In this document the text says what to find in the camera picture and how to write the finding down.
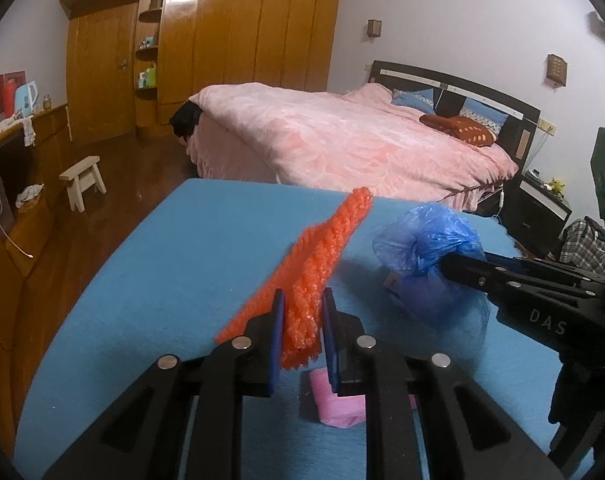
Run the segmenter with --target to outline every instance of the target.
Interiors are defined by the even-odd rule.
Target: blue plastic bag
[[[441,335],[441,348],[434,350],[473,359],[483,346],[491,306],[483,292],[446,279],[439,261],[454,252],[485,260],[478,233],[447,206],[427,203],[379,228],[372,248],[399,274],[395,292],[403,307]]]

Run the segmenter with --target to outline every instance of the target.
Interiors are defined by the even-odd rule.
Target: wooden floor
[[[54,232],[26,279],[11,356],[16,425],[45,351],[90,280],[167,195],[196,176],[175,136],[122,136],[76,150],[77,160],[100,155],[107,194],[86,191],[84,213],[72,212],[61,195]]]

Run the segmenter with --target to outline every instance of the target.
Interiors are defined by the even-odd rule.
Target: dark wooden headboard
[[[374,61],[369,82],[380,83],[390,90],[417,91],[433,88],[434,101],[438,102],[436,113],[443,117],[457,116],[466,97],[505,112],[508,117],[496,143],[522,171],[540,118],[541,112],[537,108],[467,79],[388,61]]]

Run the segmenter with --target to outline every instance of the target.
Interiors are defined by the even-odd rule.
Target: wall socket
[[[544,119],[540,119],[538,121],[538,127],[552,137],[556,134],[556,126],[551,124],[549,121],[545,121]]]

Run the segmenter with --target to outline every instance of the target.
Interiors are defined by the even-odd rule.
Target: wooden wardrobe
[[[153,59],[156,87],[144,92],[134,88],[143,67],[134,52],[149,0],[61,3],[71,18],[71,130],[81,142],[133,130],[170,132],[166,125],[175,111],[212,84],[327,86],[339,0],[164,0]]]

